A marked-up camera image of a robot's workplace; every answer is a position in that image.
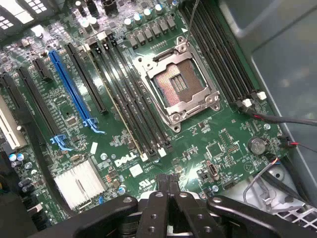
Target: motherboard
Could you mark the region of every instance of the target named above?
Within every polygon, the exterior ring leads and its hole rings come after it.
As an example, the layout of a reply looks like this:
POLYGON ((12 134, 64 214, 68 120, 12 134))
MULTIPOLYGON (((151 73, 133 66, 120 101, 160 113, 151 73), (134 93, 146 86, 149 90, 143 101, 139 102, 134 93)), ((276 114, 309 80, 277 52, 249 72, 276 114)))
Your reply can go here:
POLYGON ((66 1, 62 11, 3 41, 2 156, 28 208, 54 225, 155 176, 177 174, 201 199, 263 169, 278 125, 217 3, 66 1))

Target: white pci slot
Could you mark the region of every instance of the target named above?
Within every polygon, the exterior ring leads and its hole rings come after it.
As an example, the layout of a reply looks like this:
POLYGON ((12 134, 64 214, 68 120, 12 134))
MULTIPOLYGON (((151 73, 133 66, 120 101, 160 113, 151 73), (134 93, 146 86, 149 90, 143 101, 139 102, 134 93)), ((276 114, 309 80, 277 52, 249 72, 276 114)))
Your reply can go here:
POLYGON ((27 145, 22 133, 18 131, 17 124, 7 107, 3 97, 0 95, 0 128, 5 135, 12 150, 27 145))

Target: chipset heatsink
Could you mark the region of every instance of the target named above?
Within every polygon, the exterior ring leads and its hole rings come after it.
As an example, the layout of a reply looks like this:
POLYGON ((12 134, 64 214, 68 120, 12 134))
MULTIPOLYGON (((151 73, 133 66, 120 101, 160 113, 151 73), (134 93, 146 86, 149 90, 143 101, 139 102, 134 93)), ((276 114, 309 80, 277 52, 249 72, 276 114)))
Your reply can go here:
POLYGON ((161 119, 173 131, 180 123, 207 109, 220 110, 217 91, 197 51, 183 37, 154 58, 134 60, 144 88, 161 119))
POLYGON ((54 178, 70 209, 85 205, 105 192, 106 186, 91 160, 82 162, 54 178))

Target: cpu socket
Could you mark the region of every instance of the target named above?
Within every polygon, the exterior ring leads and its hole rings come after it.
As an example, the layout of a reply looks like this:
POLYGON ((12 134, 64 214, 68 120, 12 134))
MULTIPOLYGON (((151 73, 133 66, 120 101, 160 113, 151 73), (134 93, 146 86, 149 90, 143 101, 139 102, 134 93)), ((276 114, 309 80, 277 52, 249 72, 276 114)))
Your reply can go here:
POLYGON ((134 60, 162 120, 175 132, 180 123, 206 108, 219 111, 219 91, 216 90, 202 60, 183 37, 177 45, 153 58, 134 60))

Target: blue pcie slot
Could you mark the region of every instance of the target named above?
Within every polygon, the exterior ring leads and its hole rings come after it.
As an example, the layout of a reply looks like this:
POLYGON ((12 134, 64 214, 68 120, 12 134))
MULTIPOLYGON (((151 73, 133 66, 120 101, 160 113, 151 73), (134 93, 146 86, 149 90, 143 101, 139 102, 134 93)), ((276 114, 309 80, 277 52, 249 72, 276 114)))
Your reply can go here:
POLYGON ((84 126, 89 126, 95 133, 105 133, 104 131, 98 130, 96 125, 97 120, 91 117, 83 98, 79 94, 74 81, 70 79, 58 53, 56 51, 50 51, 49 56, 67 92, 75 104, 75 107, 83 120, 84 126))

